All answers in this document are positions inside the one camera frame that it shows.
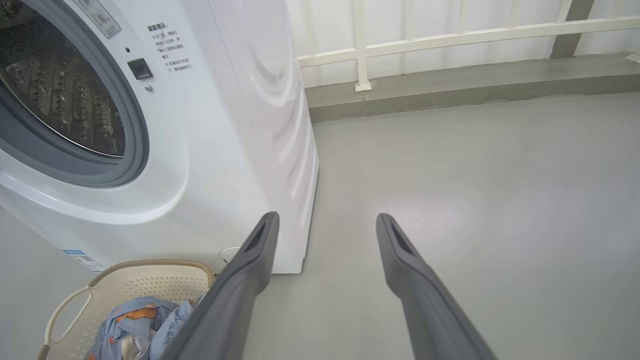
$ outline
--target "white railing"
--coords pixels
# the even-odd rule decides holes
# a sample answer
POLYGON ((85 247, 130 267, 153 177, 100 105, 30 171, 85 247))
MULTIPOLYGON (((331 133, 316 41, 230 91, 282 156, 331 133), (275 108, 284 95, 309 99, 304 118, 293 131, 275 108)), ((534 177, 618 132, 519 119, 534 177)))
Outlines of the white railing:
POLYGON ((506 28, 486 29, 479 31, 464 31, 465 3, 460 0, 458 27, 455 33, 437 35, 433 37, 414 38, 415 36, 415 0, 409 0, 408 37, 407 40, 387 42, 384 44, 365 44, 365 0, 353 0, 353 20, 355 24, 356 47, 327 53, 316 53, 313 25, 309 10, 309 0, 302 0, 305 23, 307 24, 307 38, 309 39, 311 54, 300 56, 300 67, 311 67, 340 61, 356 60, 358 66, 358 83, 356 91, 371 90, 371 83, 367 77, 367 58, 374 56, 407 53, 438 47, 476 44, 518 38, 546 37, 550 35, 564 35, 576 33, 594 33, 597 31, 613 31, 640 28, 640 16, 619 17, 623 0, 613 0, 609 14, 604 19, 589 19, 565 21, 572 0, 563 0, 556 22, 515 26, 515 14, 518 0, 511 1, 511 10, 506 28))

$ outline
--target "laundry basket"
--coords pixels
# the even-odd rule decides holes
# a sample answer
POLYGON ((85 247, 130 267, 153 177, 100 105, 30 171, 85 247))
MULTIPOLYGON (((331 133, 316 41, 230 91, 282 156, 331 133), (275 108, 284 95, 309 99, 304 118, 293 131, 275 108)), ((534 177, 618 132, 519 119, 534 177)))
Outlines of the laundry basket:
POLYGON ((198 261, 139 260, 112 266, 89 285, 69 295, 54 311, 38 360, 84 360, 95 342, 98 328, 114 307, 142 296, 180 304, 205 293, 213 281, 211 269, 198 261), (89 299, 62 337, 52 339, 60 313, 82 294, 88 294, 89 299))

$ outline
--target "white front-loading washing machine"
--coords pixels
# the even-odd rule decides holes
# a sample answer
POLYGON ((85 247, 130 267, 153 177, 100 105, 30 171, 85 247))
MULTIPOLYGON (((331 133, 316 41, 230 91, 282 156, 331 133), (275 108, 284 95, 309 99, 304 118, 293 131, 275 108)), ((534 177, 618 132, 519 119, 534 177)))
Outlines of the white front-loading washing machine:
POLYGON ((301 271, 319 159, 284 0, 1 6, 0 205, 96 272, 219 272, 277 211, 273 271, 301 271))

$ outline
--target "washing machine door opening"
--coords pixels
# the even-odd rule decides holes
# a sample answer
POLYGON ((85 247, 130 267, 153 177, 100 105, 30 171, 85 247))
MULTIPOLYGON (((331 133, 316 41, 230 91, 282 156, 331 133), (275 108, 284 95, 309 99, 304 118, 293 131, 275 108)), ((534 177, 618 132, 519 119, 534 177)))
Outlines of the washing machine door opening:
POLYGON ((140 173, 147 155, 140 106, 64 1, 2 1, 0 44, 2 150, 83 186, 115 186, 140 173))

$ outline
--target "clothes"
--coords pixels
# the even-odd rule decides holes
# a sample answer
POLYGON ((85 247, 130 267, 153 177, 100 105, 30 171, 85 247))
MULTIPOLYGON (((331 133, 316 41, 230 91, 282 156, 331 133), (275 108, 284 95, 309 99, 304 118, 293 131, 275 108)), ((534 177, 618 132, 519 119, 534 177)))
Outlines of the clothes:
POLYGON ((140 297, 111 310, 100 325, 86 360, 146 360, 157 331, 177 307, 170 301, 140 297))
POLYGON ((180 332, 192 313, 193 306, 190 300, 185 300, 176 310, 173 310, 158 329, 157 336, 151 340, 150 360, 160 359, 164 350, 180 332))

